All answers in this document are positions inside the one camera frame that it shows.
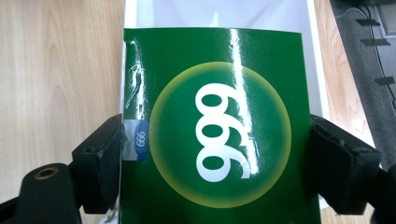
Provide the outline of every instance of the wooden table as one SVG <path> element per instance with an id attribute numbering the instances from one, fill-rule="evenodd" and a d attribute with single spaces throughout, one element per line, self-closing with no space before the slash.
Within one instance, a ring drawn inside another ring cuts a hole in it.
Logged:
<path id="1" fill-rule="evenodd" d="M 330 3 L 315 4 L 331 121 L 374 145 Z M 0 202 L 36 167 L 69 163 L 119 112 L 123 15 L 123 0 L 0 1 Z M 323 223 L 370 216 L 321 214 Z"/>

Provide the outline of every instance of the blue label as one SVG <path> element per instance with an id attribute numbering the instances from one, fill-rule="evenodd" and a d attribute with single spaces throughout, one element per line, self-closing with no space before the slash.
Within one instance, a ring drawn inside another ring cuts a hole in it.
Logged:
<path id="1" fill-rule="evenodd" d="M 143 119 L 125 119 L 122 126 L 122 160 L 145 160 L 149 150 L 149 123 Z"/>

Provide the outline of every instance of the green box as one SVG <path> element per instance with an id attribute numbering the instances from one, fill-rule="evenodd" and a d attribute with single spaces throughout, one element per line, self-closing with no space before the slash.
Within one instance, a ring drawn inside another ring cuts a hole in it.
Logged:
<path id="1" fill-rule="evenodd" d="M 300 34 L 125 29 L 121 223 L 320 223 Z"/>

